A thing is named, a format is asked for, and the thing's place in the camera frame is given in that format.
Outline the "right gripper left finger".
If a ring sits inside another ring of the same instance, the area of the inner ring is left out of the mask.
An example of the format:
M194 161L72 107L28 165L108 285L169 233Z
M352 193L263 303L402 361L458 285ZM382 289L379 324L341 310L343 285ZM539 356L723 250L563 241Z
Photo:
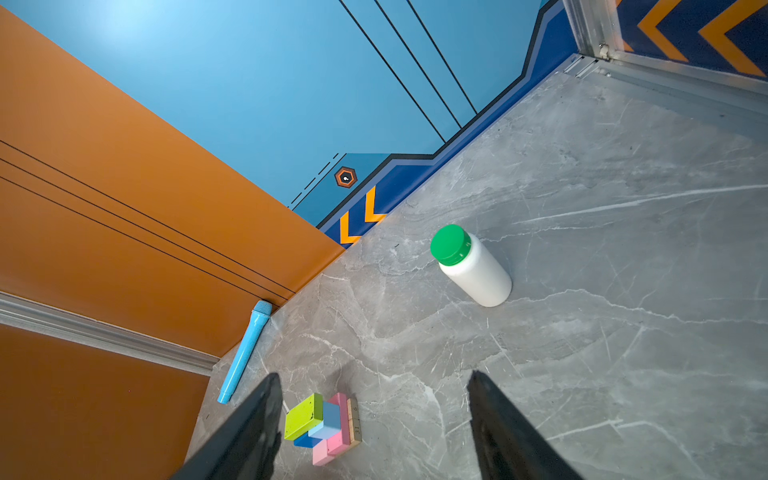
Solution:
M268 374L174 479L270 479L280 449L282 386Z

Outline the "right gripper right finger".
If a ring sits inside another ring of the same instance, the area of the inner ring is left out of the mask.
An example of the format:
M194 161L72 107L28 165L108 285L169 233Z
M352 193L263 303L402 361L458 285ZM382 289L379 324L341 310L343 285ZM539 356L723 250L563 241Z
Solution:
M467 384L470 425L483 479L578 479L491 378L472 372Z

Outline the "light blue cube block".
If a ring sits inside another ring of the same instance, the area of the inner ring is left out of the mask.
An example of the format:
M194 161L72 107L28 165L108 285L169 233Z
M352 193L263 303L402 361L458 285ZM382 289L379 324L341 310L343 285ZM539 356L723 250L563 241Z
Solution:
M323 403L323 419L308 434L315 438L330 439L342 431L340 406L334 403Z

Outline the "natural wood block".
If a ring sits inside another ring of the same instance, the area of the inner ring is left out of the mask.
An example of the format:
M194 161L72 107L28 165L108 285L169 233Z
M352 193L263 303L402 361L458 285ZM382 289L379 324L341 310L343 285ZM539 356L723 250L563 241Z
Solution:
M352 396L347 399L348 424L350 447L353 448L362 442L362 429L357 399Z

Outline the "lime green block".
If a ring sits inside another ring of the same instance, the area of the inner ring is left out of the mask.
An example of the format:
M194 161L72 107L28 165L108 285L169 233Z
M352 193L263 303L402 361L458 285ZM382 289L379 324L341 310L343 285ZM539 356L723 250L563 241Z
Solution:
M313 393L286 415L284 438L294 441L307 434L324 420L324 400L321 394Z

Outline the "light pink block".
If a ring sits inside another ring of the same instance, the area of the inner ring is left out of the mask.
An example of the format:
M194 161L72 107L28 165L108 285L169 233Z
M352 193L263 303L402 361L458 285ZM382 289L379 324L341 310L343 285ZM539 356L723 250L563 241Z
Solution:
M316 467L324 466L335 459L335 456L329 452L328 441L321 440L312 449L312 464Z

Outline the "dark blue cube block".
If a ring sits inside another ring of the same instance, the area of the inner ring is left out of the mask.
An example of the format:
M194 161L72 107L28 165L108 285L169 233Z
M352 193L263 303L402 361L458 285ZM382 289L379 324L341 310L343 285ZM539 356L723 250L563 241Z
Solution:
M315 438L310 436L308 433L305 433L299 437L297 437L293 441L293 445L299 448L308 448L313 449L316 445L318 445L321 442L320 438Z

